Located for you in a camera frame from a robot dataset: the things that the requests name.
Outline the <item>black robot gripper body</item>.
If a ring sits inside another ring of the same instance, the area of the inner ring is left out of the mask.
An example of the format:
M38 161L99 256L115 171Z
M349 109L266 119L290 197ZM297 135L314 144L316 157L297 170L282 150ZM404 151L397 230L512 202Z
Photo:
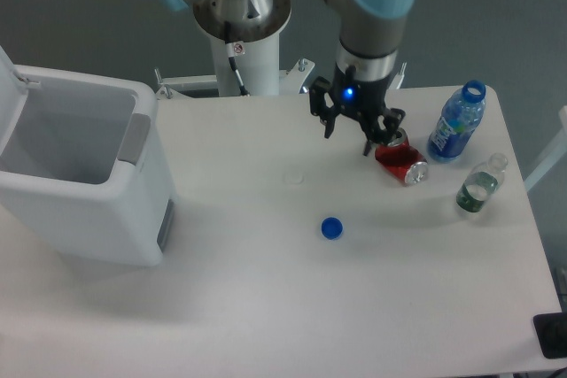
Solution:
M375 81L361 81L355 76L352 80L338 66L335 66L332 82L332 115L344 115L352 120L362 118L375 123L383 115L385 94L390 83L390 75Z

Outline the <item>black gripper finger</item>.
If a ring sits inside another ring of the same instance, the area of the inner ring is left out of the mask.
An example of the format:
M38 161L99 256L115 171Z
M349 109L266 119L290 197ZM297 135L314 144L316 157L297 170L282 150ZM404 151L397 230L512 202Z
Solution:
M329 81L323 77L317 77L308 89L310 112L324 125L325 139L329 139L334 132L336 117L340 113L334 103L331 106L326 104L325 96L330 94L331 88Z
M363 155L367 157L374 145L387 145L395 137L406 112L398 108L384 108L378 115L363 113L361 130L366 136Z

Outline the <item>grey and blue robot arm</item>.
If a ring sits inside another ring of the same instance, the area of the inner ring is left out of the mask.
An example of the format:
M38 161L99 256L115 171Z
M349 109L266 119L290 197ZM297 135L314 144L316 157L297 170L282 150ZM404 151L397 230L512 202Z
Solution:
M208 37L222 97L277 96L288 78L279 68L279 36L291 0L164 0L189 8ZM310 112L331 135L338 116L356 121L368 147L390 143L405 113L385 103L407 16L415 0L322 0L340 19L331 80L307 85Z

